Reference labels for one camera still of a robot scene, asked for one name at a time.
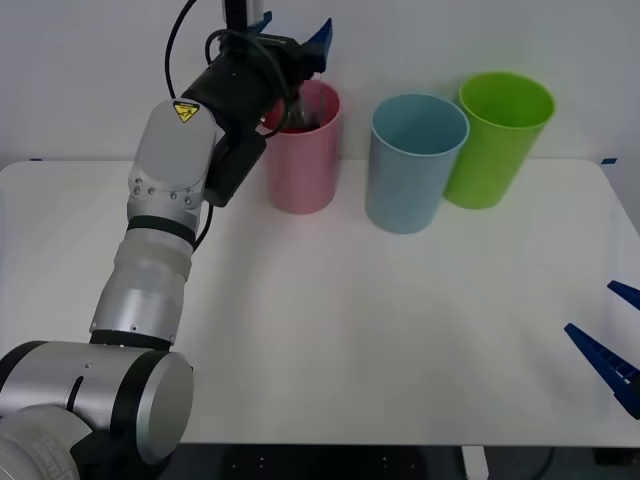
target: white table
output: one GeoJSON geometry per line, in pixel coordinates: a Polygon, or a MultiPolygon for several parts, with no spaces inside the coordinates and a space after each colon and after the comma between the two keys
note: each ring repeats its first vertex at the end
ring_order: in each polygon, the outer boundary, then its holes
{"type": "MultiPolygon", "coordinates": [[[[126,228],[127,162],[0,174],[0,355],[87,341],[126,228]]],[[[409,236],[364,214],[366,162],[324,211],[267,202],[257,168],[194,257],[177,350],[186,442],[640,446],[640,425],[563,332],[640,365],[640,239],[600,169],[529,161],[504,201],[443,202],[409,236]]]]}

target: blue clamp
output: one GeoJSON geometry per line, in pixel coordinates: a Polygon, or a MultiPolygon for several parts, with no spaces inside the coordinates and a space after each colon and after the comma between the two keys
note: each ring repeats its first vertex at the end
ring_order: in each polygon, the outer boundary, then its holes
{"type": "MultiPolygon", "coordinates": [[[[640,291],[615,281],[608,288],[640,310],[640,291]]],[[[564,331],[607,382],[624,409],[633,418],[640,420],[640,370],[596,342],[574,324],[568,324],[564,331]]]]}
{"type": "Polygon", "coordinates": [[[264,30],[267,27],[267,25],[271,23],[271,20],[273,20],[273,13],[271,13],[270,11],[265,12],[265,14],[262,16],[262,20],[260,20],[255,25],[252,25],[251,27],[249,27],[249,32],[262,33],[262,30],[264,30]]]}

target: warning label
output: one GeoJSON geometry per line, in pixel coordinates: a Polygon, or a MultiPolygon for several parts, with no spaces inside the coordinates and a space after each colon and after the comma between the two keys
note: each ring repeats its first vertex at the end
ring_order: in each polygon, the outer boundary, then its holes
{"type": "Polygon", "coordinates": [[[173,108],[176,109],[182,123],[187,123],[191,120],[196,112],[200,109],[200,105],[194,105],[192,103],[173,102],[173,108]]]}

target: floor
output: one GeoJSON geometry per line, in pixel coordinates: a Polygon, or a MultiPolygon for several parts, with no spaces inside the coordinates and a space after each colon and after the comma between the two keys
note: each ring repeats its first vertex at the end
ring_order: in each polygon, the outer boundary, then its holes
{"type": "MultiPolygon", "coordinates": [[[[161,480],[438,479],[465,480],[455,447],[328,447],[182,445],[161,480]]],[[[487,448],[491,480],[528,480],[549,449],[487,448]]],[[[557,449],[544,480],[637,480],[640,465],[601,467],[591,449],[557,449]]]]}

